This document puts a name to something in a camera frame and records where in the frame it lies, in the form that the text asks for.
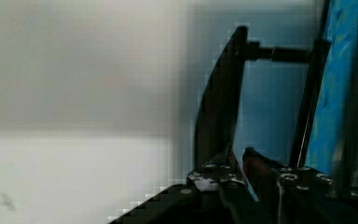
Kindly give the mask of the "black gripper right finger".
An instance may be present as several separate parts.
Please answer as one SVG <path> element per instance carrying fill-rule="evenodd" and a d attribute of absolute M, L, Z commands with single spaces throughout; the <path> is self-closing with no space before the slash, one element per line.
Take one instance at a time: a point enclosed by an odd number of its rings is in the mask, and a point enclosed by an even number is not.
<path fill-rule="evenodd" d="M 309 167 L 289 167 L 254 148 L 242 155 L 243 171 L 274 224 L 335 224 L 325 196 L 332 179 Z"/>

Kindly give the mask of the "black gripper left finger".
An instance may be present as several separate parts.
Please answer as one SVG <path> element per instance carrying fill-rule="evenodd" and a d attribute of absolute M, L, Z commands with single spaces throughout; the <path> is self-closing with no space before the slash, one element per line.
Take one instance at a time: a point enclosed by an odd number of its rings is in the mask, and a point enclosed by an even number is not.
<path fill-rule="evenodd" d="M 245 191 L 250 194 L 250 198 L 256 200 L 255 193 L 240 168 L 231 145 L 191 171 L 187 175 L 186 183 L 195 186 L 201 192 L 217 191 L 224 184 L 231 186 L 236 184 L 244 187 Z"/>

